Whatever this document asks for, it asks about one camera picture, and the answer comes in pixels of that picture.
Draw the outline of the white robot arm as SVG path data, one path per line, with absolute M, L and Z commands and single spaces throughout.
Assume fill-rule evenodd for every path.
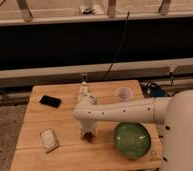
M 161 171 L 193 171 L 193 90 L 105 105 L 95 105 L 84 95 L 74 117 L 84 131 L 93 130 L 96 121 L 163 124 Z

